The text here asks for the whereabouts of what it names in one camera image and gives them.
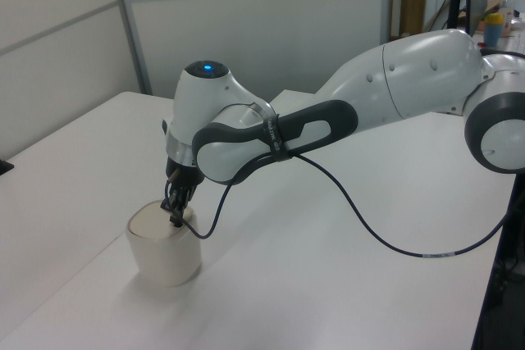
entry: white cup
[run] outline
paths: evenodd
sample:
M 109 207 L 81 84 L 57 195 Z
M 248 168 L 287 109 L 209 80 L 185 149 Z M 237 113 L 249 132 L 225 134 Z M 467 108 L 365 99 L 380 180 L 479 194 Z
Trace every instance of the white cup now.
M 200 239 L 185 225 L 175 227 L 160 205 L 160 201 L 151 202 L 135 213 L 126 235 L 140 273 L 156 284 L 173 287 L 186 282 L 200 267 Z M 190 207 L 184 219 L 199 230 Z

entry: cable clip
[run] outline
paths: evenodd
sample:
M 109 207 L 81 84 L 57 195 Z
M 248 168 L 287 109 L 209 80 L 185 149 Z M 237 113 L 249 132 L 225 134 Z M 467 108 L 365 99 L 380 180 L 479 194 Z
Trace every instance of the cable clip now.
M 277 125 L 278 117 L 278 115 L 274 115 L 265 118 L 262 121 L 262 131 L 267 138 L 268 145 L 270 145 L 272 157 L 276 161 L 284 161 L 290 159 L 290 155 L 288 154 L 288 149 L 286 149 L 281 133 L 279 132 L 279 127 Z

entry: white wall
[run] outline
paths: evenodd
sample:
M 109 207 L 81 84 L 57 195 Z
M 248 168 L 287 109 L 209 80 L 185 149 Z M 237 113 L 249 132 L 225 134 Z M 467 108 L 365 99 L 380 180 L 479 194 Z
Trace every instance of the white wall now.
M 139 86 L 116 0 L 0 0 L 0 158 Z
M 203 59 L 226 64 L 266 100 L 283 89 L 315 92 L 380 43 L 383 0 L 129 1 L 153 94 L 167 98 Z

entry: white table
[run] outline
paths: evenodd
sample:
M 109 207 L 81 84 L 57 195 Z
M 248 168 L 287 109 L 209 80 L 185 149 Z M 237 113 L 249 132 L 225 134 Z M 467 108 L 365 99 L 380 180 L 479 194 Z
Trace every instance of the white table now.
M 123 93 L 10 160 L 15 170 L 0 177 L 0 349 L 470 348 L 499 235 L 459 257 L 401 256 L 298 160 L 232 189 L 196 278 L 174 289 L 142 279 L 123 232 L 162 197 L 170 111 L 170 100 Z M 480 239 L 514 181 L 478 165 L 463 119 L 440 114 L 308 156 L 372 228 L 417 252 Z M 201 229 L 222 190 L 198 187 Z

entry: robotic arm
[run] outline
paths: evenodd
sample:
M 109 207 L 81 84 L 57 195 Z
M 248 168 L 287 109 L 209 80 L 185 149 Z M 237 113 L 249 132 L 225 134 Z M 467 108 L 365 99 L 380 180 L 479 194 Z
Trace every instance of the robotic arm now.
M 168 199 L 177 224 L 204 176 L 231 182 L 261 166 L 429 111 L 463 116 L 484 167 L 525 172 L 525 59 L 483 57 L 467 34 L 444 30 L 381 45 L 344 64 L 299 110 L 277 115 L 220 63 L 180 76 L 167 130 Z

